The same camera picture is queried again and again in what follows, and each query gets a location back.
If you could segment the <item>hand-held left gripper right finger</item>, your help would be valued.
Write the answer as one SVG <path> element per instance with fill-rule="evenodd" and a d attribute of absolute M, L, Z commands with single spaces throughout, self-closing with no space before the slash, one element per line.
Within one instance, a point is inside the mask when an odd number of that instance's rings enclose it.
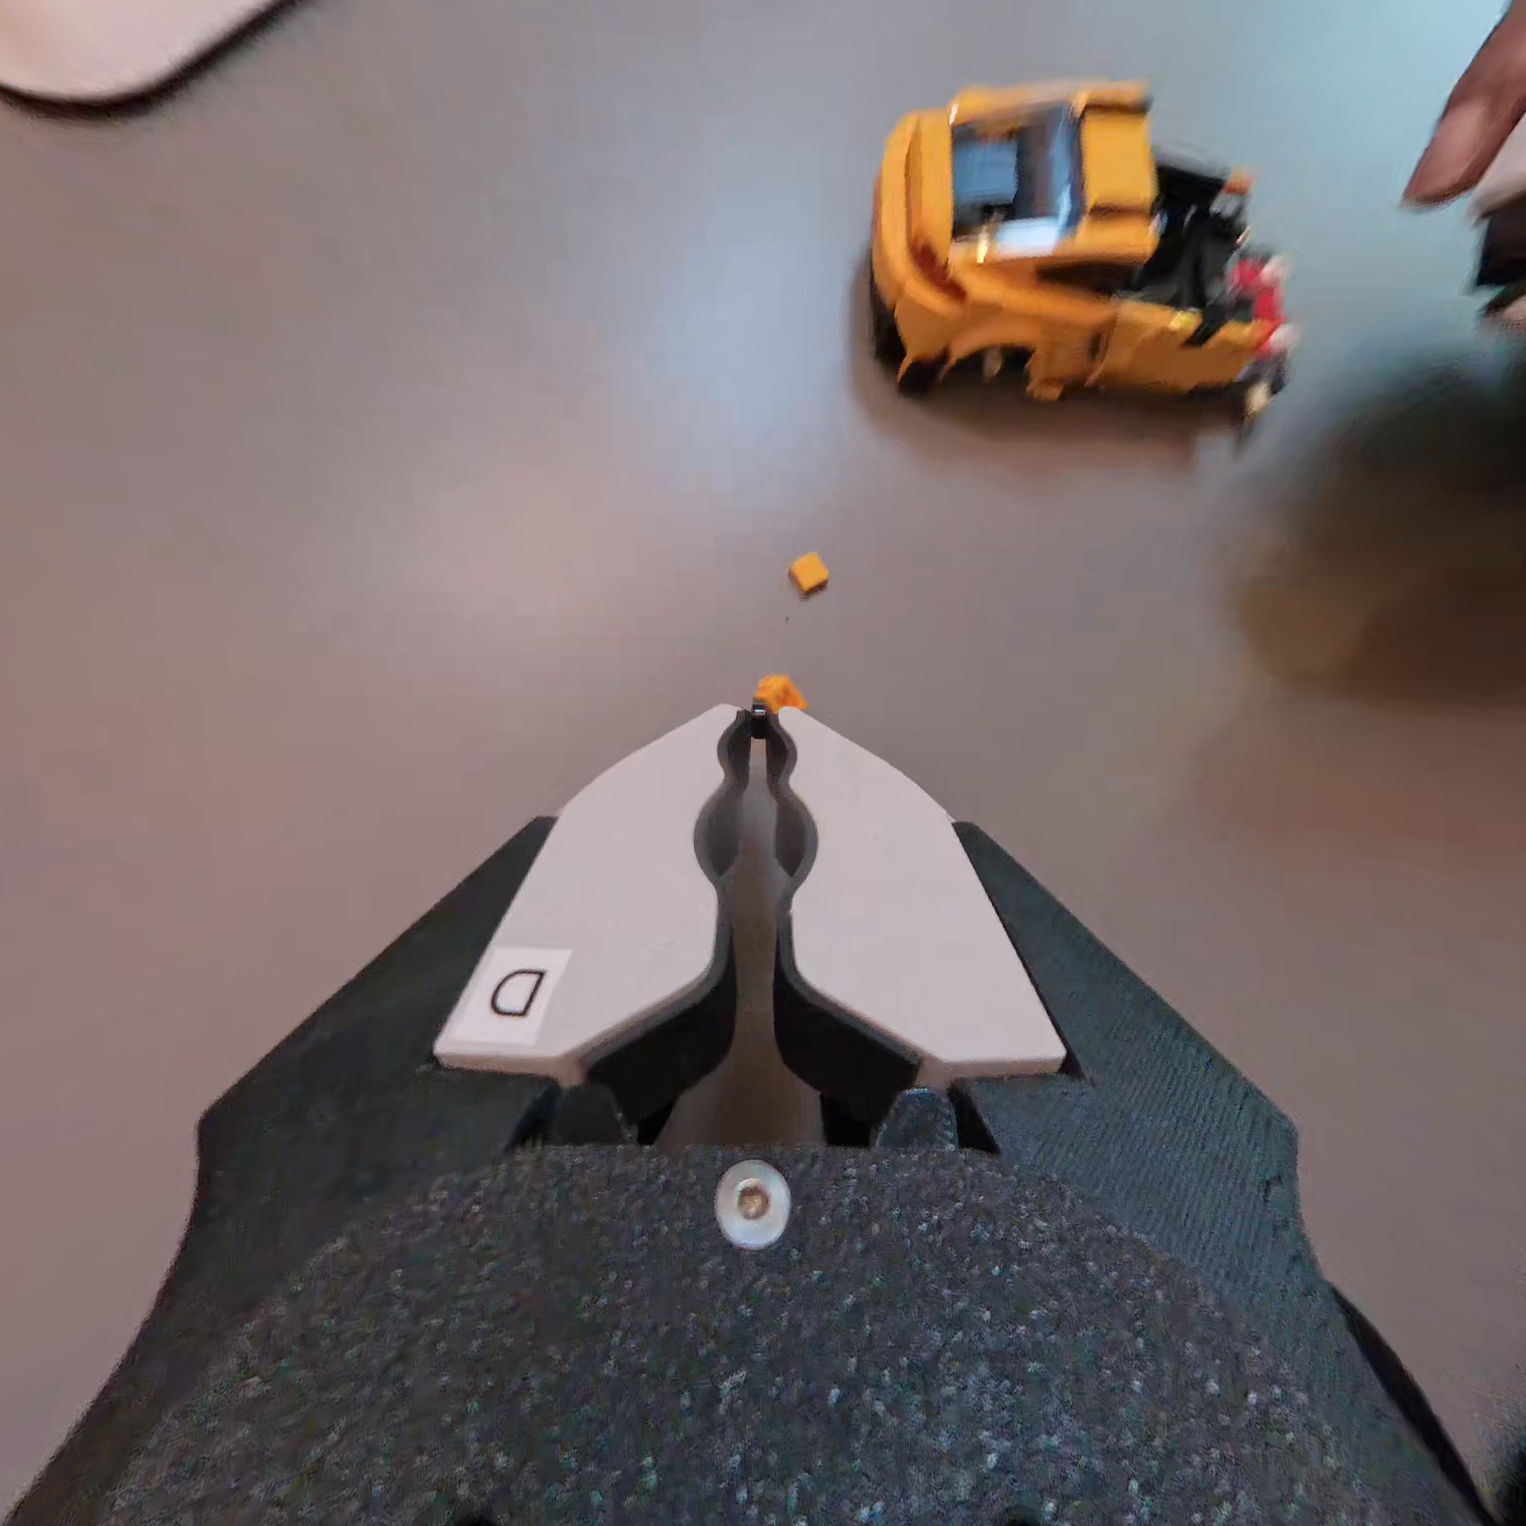
<path fill-rule="evenodd" d="M 953 816 L 797 709 L 762 714 L 775 803 L 775 1049 L 829 1143 L 922 1089 L 1058 1076 L 1062 1034 Z"/>

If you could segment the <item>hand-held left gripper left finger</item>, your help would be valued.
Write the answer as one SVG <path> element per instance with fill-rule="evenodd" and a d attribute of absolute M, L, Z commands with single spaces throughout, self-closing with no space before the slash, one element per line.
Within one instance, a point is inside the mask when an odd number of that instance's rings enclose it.
<path fill-rule="evenodd" d="M 602 1087 L 651 1138 L 735 1032 L 751 714 L 720 703 L 562 807 L 432 1045 L 446 1069 Z"/>

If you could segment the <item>yellow lego car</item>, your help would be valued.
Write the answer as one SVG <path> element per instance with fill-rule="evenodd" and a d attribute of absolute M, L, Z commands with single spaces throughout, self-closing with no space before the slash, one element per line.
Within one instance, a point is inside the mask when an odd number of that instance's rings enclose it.
<path fill-rule="evenodd" d="M 966 88 L 897 120 L 869 202 L 869 344 L 904 395 L 960 367 L 1055 402 L 1280 395 L 1285 260 L 1245 173 L 1160 157 L 1142 82 Z"/>

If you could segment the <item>person's right hand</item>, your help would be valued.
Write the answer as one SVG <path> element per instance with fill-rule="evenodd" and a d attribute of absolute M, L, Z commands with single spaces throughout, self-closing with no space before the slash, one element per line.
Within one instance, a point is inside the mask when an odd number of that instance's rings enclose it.
<path fill-rule="evenodd" d="M 1523 4 L 1511 2 L 1442 106 L 1402 202 L 1440 206 L 1473 191 L 1522 113 Z"/>

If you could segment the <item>white book stand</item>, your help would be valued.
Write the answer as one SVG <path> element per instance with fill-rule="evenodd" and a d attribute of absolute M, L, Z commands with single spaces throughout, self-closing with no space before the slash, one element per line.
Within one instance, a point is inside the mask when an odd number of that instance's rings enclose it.
<path fill-rule="evenodd" d="M 281 2 L 3 2 L 1 95 L 83 113 L 145 102 L 279 9 Z"/>

